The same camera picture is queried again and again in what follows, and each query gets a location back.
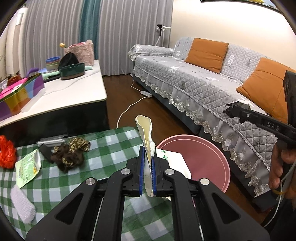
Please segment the white top coffee table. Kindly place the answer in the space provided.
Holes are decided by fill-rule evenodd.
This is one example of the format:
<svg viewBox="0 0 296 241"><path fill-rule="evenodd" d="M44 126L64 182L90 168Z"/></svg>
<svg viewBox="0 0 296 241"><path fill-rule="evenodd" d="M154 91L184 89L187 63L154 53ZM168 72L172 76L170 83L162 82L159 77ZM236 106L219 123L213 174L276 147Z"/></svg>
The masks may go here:
<svg viewBox="0 0 296 241"><path fill-rule="evenodd" d="M85 75L52 80L28 109L1 121L1 135L18 146L42 138L72 137L109 129L105 90L99 61Z"/></svg>

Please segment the green snack wrapper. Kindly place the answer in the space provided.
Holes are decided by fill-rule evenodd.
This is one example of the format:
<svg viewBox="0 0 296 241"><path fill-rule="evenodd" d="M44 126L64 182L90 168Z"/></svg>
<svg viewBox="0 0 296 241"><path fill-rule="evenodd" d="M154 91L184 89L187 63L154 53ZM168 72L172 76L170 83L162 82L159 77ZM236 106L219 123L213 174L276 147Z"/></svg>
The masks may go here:
<svg viewBox="0 0 296 241"><path fill-rule="evenodd" d="M15 163L16 185L22 188L35 178L41 169L41 157L38 149L24 156Z"/></svg>

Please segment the cream paper bag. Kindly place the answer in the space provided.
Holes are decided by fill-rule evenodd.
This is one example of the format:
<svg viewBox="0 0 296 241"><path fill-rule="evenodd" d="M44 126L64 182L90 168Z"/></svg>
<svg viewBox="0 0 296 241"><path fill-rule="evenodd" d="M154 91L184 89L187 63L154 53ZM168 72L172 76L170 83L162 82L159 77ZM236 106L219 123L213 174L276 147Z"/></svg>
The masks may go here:
<svg viewBox="0 0 296 241"><path fill-rule="evenodd" d="M142 151L142 154L144 154L143 180L147 195L149 197L154 197L156 195L156 192L152 189L152 160L155 157L167 160L170 168L179 171L186 178L191 179L191 172L181 153L165 151L162 148L159 149L156 147L156 144L152 140L151 119L143 115L138 115L135 118L135 122L144 148Z"/></svg>

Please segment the red plastic bag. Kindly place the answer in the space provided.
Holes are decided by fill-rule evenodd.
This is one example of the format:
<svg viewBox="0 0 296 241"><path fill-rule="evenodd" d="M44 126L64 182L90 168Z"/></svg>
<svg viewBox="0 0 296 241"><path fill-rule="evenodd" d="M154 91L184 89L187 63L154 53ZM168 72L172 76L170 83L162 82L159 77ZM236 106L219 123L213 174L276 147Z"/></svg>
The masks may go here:
<svg viewBox="0 0 296 241"><path fill-rule="evenodd" d="M0 164L1 168L13 169L16 163L16 149L12 141L5 136L0 136Z"/></svg>

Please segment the clear plastic packaging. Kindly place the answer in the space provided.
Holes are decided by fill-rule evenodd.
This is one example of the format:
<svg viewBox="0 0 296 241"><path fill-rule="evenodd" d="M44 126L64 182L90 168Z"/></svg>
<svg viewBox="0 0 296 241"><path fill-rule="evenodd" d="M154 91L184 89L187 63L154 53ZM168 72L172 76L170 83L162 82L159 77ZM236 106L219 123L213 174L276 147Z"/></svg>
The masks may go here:
<svg viewBox="0 0 296 241"><path fill-rule="evenodd" d="M67 135L59 135L59 136L42 138L37 142L37 144L38 146L41 146L41 145L46 145L49 147L58 146L62 143L65 143L66 137Z"/></svg>

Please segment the dark green round tin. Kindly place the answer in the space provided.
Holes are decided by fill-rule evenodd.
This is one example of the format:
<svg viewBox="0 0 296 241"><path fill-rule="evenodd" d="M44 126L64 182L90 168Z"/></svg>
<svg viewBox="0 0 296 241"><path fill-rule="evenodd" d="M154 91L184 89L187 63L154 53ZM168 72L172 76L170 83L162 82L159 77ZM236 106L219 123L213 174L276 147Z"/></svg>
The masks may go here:
<svg viewBox="0 0 296 241"><path fill-rule="evenodd" d="M61 80L73 79L80 77L85 74L85 64L76 63L71 64L60 69L60 78Z"/></svg>

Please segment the red teapot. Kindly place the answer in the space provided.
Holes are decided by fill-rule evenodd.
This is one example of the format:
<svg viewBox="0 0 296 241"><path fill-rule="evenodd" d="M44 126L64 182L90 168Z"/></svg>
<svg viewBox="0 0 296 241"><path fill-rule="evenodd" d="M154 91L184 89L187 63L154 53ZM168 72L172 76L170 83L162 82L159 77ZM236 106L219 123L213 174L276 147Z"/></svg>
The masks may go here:
<svg viewBox="0 0 296 241"><path fill-rule="evenodd" d="M9 75L8 76L8 81L7 81L7 87L15 84L16 82L20 81L22 78L20 76L20 74L16 74L16 75Z"/></svg>

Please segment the purple foam fruit net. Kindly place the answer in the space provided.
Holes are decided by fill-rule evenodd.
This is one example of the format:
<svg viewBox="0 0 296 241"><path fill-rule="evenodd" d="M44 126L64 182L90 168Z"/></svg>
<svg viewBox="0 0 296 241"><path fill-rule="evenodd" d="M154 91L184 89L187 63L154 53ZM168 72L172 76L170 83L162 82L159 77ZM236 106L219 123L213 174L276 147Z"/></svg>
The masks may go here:
<svg viewBox="0 0 296 241"><path fill-rule="evenodd" d="M11 189L11 200L22 222L25 224L31 223L36 216L36 208L18 185Z"/></svg>

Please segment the black hat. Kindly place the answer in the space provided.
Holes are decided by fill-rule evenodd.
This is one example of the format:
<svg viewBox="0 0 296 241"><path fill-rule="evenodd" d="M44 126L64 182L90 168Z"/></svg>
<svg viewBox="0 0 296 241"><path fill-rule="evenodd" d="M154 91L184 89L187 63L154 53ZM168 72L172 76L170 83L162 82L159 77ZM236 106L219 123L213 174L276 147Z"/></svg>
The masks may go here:
<svg viewBox="0 0 296 241"><path fill-rule="evenodd" d="M61 60L59 62L58 70L60 71L61 68L64 68L64 67L72 65L72 64L78 64L78 63L79 63L79 61L78 61L76 55L72 52L69 52L61 58Z"/></svg>

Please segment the pink trash bin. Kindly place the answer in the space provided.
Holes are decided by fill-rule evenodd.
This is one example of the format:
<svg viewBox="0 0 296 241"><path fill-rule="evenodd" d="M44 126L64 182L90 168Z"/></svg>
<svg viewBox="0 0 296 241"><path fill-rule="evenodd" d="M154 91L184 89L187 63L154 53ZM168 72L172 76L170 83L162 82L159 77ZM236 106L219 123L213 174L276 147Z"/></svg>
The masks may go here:
<svg viewBox="0 0 296 241"><path fill-rule="evenodd" d="M157 156L168 160L170 168L186 178L207 178L222 192L230 183L230 167L226 157L211 142L193 135L171 136L156 147Z"/></svg>

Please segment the grey covered sofa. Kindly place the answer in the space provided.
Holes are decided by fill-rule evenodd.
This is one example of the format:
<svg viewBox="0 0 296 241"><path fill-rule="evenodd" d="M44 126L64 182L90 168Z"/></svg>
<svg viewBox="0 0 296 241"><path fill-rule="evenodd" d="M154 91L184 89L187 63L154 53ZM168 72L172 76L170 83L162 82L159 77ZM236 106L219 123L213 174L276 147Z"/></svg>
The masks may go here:
<svg viewBox="0 0 296 241"><path fill-rule="evenodd" d="M211 139L230 153L231 159L245 173L249 186L254 188L255 195L260 196L270 190L268 179L276 135L248 121L240 123L237 117L230 118L223 111L227 104L238 102L270 116L236 91L261 58L270 58L249 48L229 44L218 74L185 62L193 40L181 38L174 48L132 46L128 56L134 63L133 75L185 113L194 124L203 126Z"/></svg>

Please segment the teal curtain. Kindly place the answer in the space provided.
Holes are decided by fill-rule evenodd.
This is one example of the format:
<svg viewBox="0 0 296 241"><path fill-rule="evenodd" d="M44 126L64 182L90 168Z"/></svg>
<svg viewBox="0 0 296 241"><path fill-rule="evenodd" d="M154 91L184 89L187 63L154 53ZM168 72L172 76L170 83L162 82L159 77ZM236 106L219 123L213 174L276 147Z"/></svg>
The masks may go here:
<svg viewBox="0 0 296 241"><path fill-rule="evenodd" d="M101 0L85 0L80 17L79 41L92 40L95 59L98 59L100 7Z"/></svg>

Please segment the brown gold fabric bow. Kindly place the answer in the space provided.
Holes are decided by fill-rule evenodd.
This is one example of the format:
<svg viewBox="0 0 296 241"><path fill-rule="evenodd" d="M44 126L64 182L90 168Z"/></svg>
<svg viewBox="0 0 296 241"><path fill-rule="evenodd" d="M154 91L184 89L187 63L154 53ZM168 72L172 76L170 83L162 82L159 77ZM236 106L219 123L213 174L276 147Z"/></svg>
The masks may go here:
<svg viewBox="0 0 296 241"><path fill-rule="evenodd" d="M71 138L68 143L53 148L50 162L55 163L64 173L84 163L84 153L89 152L91 142L85 138Z"/></svg>

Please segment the orange cushion near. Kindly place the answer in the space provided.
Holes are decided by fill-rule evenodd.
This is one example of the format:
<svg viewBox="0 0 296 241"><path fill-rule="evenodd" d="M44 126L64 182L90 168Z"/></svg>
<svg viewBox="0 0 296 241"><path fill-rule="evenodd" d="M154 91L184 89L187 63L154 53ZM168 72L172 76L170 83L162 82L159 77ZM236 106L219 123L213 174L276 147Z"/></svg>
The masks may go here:
<svg viewBox="0 0 296 241"><path fill-rule="evenodd" d="M283 90L286 71L295 70L276 61L261 58L252 74L236 91L273 118L287 123L287 103Z"/></svg>

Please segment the grey curtains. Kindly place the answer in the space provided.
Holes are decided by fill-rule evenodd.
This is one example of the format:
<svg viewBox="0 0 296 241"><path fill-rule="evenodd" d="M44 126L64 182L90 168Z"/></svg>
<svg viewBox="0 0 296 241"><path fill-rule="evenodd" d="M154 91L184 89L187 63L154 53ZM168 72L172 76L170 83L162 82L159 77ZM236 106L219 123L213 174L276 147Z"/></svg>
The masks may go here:
<svg viewBox="0 0 296 241"><path fill-rule="evenodd" d="M46 59L62 56L66 46L80 43L83 1L26 1L1 35L1 78L31 68L44 68ZM101 1L98 61L103 75L128 74L127 53L135 44L154 45L157 24L171 25L172 1ZM168 46L169 31L158 43Z"/></svg>

